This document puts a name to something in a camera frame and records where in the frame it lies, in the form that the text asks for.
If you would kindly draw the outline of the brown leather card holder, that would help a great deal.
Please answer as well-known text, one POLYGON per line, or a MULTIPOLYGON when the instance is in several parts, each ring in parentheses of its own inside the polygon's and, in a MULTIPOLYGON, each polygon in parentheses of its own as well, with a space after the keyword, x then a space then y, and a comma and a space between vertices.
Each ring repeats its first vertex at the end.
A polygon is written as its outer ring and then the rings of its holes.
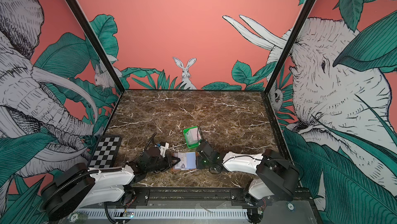
POLYGON ((197 169, 197 156, 196 152, 176 152, 173 154, 174 157, 180 159, 180 161, 171 168, 171 171, 185 171, 185 170, 196 170, 197 169))

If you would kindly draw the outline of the green plastic tray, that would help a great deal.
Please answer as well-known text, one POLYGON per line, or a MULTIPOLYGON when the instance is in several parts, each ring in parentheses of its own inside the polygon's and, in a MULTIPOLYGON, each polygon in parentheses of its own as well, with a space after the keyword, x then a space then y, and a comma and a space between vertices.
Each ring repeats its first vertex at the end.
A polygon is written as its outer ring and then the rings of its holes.
POLYGON ((183 134, 189 149, 194 149, 200 145, 202 136, 198 126, 184 129, 183 134))

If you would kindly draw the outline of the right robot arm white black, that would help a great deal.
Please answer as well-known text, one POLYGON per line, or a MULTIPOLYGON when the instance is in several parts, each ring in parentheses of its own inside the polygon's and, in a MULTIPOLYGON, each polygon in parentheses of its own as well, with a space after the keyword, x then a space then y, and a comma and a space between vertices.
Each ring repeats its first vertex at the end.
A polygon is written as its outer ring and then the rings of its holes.
POLYGON ((256 178, 244 190, 248 205, 259 206, 272 200, 292 201, 299 181, 299 169, 274 150, 249 155, 219 153, 206 141, 197 148, 197 165, 213 173, 243 172, 256 178))

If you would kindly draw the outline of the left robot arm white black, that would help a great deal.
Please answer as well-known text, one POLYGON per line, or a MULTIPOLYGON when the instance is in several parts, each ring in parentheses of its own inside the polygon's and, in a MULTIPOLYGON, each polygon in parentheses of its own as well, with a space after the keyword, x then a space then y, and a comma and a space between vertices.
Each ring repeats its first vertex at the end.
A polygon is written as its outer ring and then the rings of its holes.
POLYGON ((163 172, 180 162, 172 154, 162 155, 158 147, 151 147, 123 167, 88 168, 79 163, 41 191, 40 210, 50 221, 57 221, 76 209, 105 202, 134 200, 132 185, 145 179, 150 172, 163 172))

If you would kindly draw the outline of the stack of credit cards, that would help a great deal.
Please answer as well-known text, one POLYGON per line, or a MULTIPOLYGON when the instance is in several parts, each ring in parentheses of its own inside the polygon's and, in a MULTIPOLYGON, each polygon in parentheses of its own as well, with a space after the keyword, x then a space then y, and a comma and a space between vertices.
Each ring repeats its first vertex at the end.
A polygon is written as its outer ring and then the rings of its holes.
POLYGON ((197 127, 191 128, 186 132, 187 142, 189 145, 194 145, 201 140, 201 135, 197 127))

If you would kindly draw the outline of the black white checkerboard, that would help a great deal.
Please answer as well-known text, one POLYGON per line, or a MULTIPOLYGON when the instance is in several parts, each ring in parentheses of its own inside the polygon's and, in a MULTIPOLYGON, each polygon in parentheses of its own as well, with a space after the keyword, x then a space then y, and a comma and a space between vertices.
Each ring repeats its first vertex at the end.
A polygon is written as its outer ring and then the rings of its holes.
POLYGON ((114 167, 121 143, 122 137, 120 135, 101 136, 88 167, 97 169, 114 167))

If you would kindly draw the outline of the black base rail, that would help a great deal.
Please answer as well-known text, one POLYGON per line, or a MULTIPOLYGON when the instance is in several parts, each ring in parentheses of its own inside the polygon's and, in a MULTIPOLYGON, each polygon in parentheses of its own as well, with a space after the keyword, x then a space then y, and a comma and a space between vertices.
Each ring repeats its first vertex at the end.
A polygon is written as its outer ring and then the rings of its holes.
POLYGON ((73 197, 77 208, 101 202, 116 202, 129 207, 148 206, 150 201, 192 201, 192 202, 228 202, 231 206, 242 208, 260 208, 272 206, 285 199, 265 196, 259 200, 249 196, 244 188, 202 188, 202 187, 131 187, 110 186, 105 189, 92 189, 86 196, 82 193, 73 197))

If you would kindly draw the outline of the left black frame post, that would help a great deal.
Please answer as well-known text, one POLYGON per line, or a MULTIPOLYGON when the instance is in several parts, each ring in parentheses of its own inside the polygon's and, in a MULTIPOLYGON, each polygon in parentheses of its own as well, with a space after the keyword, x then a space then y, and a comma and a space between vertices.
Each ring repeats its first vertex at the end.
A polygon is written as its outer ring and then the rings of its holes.
POLYGON ((112 64, 108 60, 104 48, 98 39, 98 36, 95 34, 93 28, 91 27, 91 24, 89 23, 86 15, 84 14, 84 11, 82 11, 78 1, 77 0, 65 0, 65 1, 68 4, 71 11, 73 12, 76 20, 78 21, 79 25, 81 26, 82 30, 84 31, 91 45, 93 46, 95 52, 97 53, 97 55, 103 62, 105 68, 109 72, 111 78, 115 82, 117 89, 123 94, 125 92, 125 88, 122 85, 119 76, 116 74, 112 64))

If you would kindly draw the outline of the black frame post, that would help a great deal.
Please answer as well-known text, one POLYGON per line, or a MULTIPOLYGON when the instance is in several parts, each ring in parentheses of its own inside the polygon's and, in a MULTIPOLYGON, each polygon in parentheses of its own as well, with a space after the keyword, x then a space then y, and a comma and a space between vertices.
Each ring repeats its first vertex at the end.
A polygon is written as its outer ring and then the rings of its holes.
POLYGON ((315 1, 316 0, 305 0, 304 5, 300 11, 300 14, 295 22, 295 25, 289 35, 288 40, 286 42, 286 45, 283 48, 280 58, 275 66, 275 70, 272 73, 271 78, 268 82, 268 85, 266 86, 266 88, 264 90, 265 95, 268 95, 270 93, 270 90, 276 81, 277 75, 280 73, 285 60, 288 58, 289 53, 292 51, 294 42, 296 41, 298 35, 300 34, 300 32, 305 24, 305 21, 308 18, 309 14, 313 8, 315 1))
POLYGON ((65 0, 65 1, 68 4, 71 11, 73 12, 76 20, 78 21, 79 25, 81 26, 82 30, 84 31, 91 45, 93 46, 95 52, 97 53, 97 55, 103 62, 105 68, 109 72, 111 78, 115 82, 117 89, 123 94, 125 92, 125 88, 122 85, 119 76, 116 74, 112 64, 108 60, 104 48, 98 39, 98 36, 95 34, 93 28, 91 27, 91 24, 89 23, 86 15, 84 14, 84 11, 82 11, 78 1, 77 0, 65 0))

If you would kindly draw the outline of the right black frame post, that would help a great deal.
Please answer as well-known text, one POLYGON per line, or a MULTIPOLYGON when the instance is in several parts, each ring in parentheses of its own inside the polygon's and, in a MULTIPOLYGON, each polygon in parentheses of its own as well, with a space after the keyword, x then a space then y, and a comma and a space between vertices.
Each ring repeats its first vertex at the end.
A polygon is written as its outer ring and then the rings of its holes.
POLYGON ((264 90, 265 95, 268 95, 270 93, 270 90, 276 81, 277 75, 280 73, 285 60, 288 58, 289 53, 292 51, 294 42, 296 41, 298 35, 300 34, 300 32, 305 24, 305 21, 308 18, 309 14, 313 8, 315 1, 316 0, 305 0, 304 5, 300 11, 300 14, 295 22, 295 25, 289 35, 288 40, 286 42, 286 45, 283 48, 280 58, 275 66, 275 70, 272 73, 271 78, 268 82, 268 85, 266 86, 266 88, 264 90))

